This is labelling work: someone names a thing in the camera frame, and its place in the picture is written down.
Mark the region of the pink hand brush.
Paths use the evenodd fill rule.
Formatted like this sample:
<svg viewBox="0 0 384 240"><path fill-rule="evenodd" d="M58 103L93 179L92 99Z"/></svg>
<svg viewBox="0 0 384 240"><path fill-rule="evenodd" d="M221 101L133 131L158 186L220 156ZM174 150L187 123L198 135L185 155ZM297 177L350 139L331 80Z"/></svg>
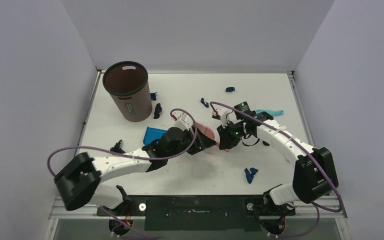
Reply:
<svg viewBox="0 0 384 240"><path fill-rule="evenodd" d="M207 137L213 139L216 141L216 135L215 133L213 132L213 130L211 130L208 126L206 125L203 125L203 124L200 124L200 123L195 123L193 126L192 126L192 130L191 131L191 137L193 138L194 137L194 134L195 134L195 131L197 131L197 129L199 129L204 135L206 135ZM216 141L216 146L214 147L217 147L219 148L219 142Z"/></svg>

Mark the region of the blue dustpan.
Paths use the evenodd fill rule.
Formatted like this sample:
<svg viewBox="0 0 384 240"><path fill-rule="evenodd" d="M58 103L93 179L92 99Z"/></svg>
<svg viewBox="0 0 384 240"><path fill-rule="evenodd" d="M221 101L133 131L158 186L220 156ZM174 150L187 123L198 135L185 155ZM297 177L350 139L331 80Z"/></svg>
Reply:
<svg viewBox="0 0 384 240"><path fill-rule="evenodd" d="M167 130L165 129L159 129L159 128L154 128L154 127L147 127L145 130L144 137L142 139L142 143L144 145L148 145L151 142L155 140L159 140L163 134L165 134Z"/></svg>

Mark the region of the teal paper scrap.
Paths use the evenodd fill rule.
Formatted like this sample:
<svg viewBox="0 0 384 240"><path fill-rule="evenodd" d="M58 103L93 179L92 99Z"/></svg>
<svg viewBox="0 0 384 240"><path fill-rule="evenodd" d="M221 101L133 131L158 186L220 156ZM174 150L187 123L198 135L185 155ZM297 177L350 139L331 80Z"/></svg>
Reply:
<svg viewBox="0 0 384 240"><path fill-rule="evenodd" d="M279 117L284 114L283 110L269 110L269 109L257 109L255 112L257 114L266 112L267 114L270 114L273 117Z"/></svg>

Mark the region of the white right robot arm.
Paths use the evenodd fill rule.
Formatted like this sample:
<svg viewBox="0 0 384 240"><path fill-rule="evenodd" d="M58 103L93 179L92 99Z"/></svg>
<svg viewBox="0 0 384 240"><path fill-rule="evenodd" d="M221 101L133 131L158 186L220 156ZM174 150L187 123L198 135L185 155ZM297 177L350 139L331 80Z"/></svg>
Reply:
<svg viewBox="0 0 384 240"><path fill-rule="evenodd" d="M247 102L230 107L212 101L210 107L212 118L220 121L217 132L221 150L232 149L244 137L253 136L294 165L292 182L277 185L263 193L262 207L266 213L274 215L283 205L295 201L313 204L330 192L336 194L339 207L343 207L333 156L327 148L316 148L305 143L288 132L271 114L250 110Z"/></svg>

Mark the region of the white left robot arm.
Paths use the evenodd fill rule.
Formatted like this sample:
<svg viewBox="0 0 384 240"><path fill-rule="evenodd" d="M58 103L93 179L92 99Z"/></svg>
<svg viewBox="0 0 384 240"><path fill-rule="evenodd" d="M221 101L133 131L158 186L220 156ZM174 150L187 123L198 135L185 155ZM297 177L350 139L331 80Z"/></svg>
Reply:
<svg viewBox="0 0 384 240"><path fill-rule="evenodd" d="M121 216L129 210L130 199L122 186L106 185L106 181L158 170L180 153L194 155L216 144L195 127L188 130L171 127L159 139L133 152L114 152L112 156L104 157L79 153L54 176L54 182L66 210L74 211L93 204Z"/></svg>

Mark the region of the blue scrap table centre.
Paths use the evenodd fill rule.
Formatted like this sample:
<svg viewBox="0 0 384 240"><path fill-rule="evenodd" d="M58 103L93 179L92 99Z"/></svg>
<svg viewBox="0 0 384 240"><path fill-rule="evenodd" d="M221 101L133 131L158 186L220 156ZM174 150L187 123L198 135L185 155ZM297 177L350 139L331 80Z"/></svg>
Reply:
<svg viewBox="0 0 384 240"><path fill-rule="evenodd" d="M209 108L209 103L207 101L205 101L205 99L203 97L200 99L200 103L203 106L205 106L206 108Z"/></svg>

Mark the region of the dark blue scrap far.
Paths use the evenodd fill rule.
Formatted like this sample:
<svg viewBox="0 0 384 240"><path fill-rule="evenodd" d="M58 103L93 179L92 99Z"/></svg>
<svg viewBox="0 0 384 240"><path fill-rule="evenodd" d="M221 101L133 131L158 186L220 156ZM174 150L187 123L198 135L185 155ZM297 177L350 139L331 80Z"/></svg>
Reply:
<svg viewBox="0 0 384 240"><path fill-rule="evenodd" d="M235 87L227 87L226 89L225 89L225 91L227 92L227 93L231 93L231 92L234 92L236 89L235 89Z"/></svg>

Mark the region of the dark scrap beside bin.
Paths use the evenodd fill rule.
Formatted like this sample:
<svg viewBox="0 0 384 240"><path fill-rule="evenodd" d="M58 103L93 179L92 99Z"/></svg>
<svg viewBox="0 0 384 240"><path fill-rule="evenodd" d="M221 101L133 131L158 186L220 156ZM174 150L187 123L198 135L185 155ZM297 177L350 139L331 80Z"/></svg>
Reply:
<svg viewBox="0 0 384 240"><path fill-rule="evenodd" d="M162 112L162 106L161 106L160 103L157 103L156 106L155 106L155 109L154 109L153 118L154 119L159 119L160 116L161 116L161 112Z"/></svg>

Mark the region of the blue scrap behind bin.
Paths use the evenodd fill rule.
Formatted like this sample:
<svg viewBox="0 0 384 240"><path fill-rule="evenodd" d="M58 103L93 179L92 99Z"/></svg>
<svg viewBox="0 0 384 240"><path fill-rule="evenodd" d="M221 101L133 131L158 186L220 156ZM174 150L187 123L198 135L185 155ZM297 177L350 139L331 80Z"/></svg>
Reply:
<svg viewBox="0 0 384 240"><path fill-rule="evenodd" d="M152 101L156 101L157 100L157 92L151 92L150 93L150 98Z"/></svg>

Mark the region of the black scrap left edge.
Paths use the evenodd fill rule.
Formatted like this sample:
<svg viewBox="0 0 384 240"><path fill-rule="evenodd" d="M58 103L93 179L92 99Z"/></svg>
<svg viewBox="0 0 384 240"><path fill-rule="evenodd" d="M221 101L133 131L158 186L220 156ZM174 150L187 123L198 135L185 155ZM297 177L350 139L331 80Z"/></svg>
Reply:
<svg viewBox="0 0 384 240"><path fill-rule="evenodd" d="M122 149L122 146L123 146L123 140L120 139L118 142L114 144L113 147L110 148L110 151L114 153L125 154L126 152Z"/></svg>

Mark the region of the brown waste bin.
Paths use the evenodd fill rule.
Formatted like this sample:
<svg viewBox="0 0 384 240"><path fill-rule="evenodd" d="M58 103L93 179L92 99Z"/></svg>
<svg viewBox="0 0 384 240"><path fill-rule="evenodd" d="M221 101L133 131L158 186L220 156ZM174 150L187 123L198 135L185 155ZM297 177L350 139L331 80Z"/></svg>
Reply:
<svg viewBox="0 0 384 240"><path fill-rule="evenodd" d="M121 61L104 73L102 84L122 116L130 122L146 120L153 111L147 69L135 61Z"/></svg>

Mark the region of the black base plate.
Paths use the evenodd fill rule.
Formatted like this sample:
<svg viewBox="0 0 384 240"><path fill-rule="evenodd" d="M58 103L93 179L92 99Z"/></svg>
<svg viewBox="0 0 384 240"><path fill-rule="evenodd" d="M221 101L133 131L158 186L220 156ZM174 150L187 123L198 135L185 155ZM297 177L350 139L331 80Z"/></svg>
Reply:
<svg viewBox="0 0 384 240"><path fill-rule="evenodd" d="M294 216L295 208L286 203L267 206L263 195L132 195L131 203L115 210L120 218L143 220L145 231L224 231L260 230L260 218L279 224Z"/></svg>

